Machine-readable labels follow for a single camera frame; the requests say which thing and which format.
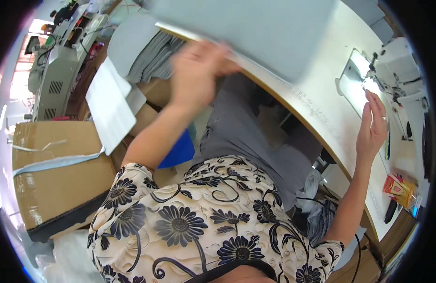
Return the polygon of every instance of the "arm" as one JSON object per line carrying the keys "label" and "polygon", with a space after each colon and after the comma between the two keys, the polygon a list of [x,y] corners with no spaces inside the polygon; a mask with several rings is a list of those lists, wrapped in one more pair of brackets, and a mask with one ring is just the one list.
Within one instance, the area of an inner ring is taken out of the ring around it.
{"label": "arm", "polygon": [[131,142],[122,166],[136,162],[158,167],[192,119],[213,101],[216,76],[239,70],[225,59],[227,53],[223,46],[192,42],[173,56],[172,99]]}
{"label": "arm", "polygon": [[361,129],[357,139],[357,164],[355,174],[344,197],[339,203],[325,240],[341,241],[347,246],[357,232],[365,206],[365,196],[375,155],[386,139],[385,107],[376,94],[366,90],[369,101],[364,105]]}

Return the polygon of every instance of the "floral blouse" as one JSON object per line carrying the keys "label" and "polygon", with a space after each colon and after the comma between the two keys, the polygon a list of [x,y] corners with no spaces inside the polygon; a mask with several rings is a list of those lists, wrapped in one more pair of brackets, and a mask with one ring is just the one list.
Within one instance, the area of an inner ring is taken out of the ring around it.
{"label": "floral blouse", "polygon": [[106,282],[185,282],[227,263],[259,259],[278,282],[324,282],[344,250],[311,246],[284,213],[276,185],[238,156],[196,164],[158,188],[131,163],[92,220],[87,249]]}

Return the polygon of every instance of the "sewing workshop table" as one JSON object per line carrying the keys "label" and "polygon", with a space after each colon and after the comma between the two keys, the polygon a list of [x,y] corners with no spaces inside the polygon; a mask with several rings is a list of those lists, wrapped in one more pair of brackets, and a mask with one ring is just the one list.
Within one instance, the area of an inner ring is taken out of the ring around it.
{"label": "sewing workshop table", "polygon": [[[163,31],[186,40],[201,39],[197,34],[175,26],[160,22],[156,25]],[[338,94],[335,79],[342,74],[353,48],[373,54],[379,51],[381,45],[382,42],[370,27],[339,1],[300,82],[294,85],[283,82],[242,57],[234,56],[232,60],[238,62],[246,76],[275,97],[314,134],[350,181],[355,172],[355,144],[361,118],[347,99]],[[382,190],[389,170],[389,163],[384,161],[384,150],[380,150],[372,165],[365,200],[365,211],[379,241],[399,214],[396,210],[391,222],[385,224],[390,198]]]}

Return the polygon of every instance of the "woman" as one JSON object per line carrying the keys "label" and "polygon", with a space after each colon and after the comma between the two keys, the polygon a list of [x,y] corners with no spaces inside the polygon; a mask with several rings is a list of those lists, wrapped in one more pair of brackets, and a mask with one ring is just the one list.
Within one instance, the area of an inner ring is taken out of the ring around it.
{"label": "woman", "polygon": [[[270,149],[255,122],[257,87],[241,75],[214,101],[215,78],[239,70],[227,53],[193,42],[174,56],[172,99],[131,143],[91,223],[87,248],[107,282],[324,282],[351,242],[386,138],[378,96],[366,91],[355,174],[328,233],[311,246],[285,211],[321,146],[299,127]],[[158,188],[153,169],[213,101],[184,181]]]}

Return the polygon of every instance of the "machine vent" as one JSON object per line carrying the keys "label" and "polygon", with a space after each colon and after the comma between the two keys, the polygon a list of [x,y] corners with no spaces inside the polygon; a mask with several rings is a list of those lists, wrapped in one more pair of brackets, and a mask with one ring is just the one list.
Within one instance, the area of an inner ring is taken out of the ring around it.
{"label": "machine vent", "polygon": [[61,88],[62,88],[62,82],[51,81],[50,89],[48,90],[48,93],[59,94],[61,93]]}
{"label": "machine vent", "polygon": [[54,118],[54,116],[56,115],[56,109],[55,108],[47,108],[45,109],[45,115],[44,115],[44,120],[45,121],[50,121]]}

